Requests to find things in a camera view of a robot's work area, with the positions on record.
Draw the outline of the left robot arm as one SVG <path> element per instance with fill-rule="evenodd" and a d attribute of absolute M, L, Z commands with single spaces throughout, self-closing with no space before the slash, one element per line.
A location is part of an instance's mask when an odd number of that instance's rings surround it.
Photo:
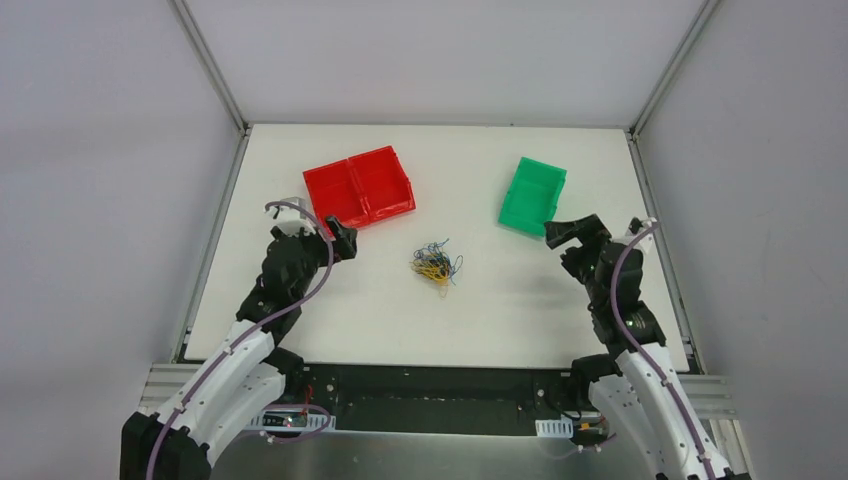
<path fill-rule="evenodd" d="M 303 359 L 280 342 L 336 263 L 357 254 L 357 230 L 328 216 L 271 230 L 261 271 L 221 345 L 152 413 L 133 413 L 121 431 L 122 479 L 207 479 L 227 446 L 276 400 L 305 390 Z"/>

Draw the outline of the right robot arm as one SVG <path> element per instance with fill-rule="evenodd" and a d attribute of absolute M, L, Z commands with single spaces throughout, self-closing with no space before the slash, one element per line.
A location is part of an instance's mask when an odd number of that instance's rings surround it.
<path fill-rule="evenodd" d="M 640 479 L 747 479 L 696 416 L 673 366 L 667 338 L 641 298 L 646 255 L 660 226 L 633 218 L 613 236 L 595 214 L 548 221 L 545 243 L 585 288 L 593 330 L 606 351 L 572 362 L 567 397 L 607 421 L 636 460 Z"/>

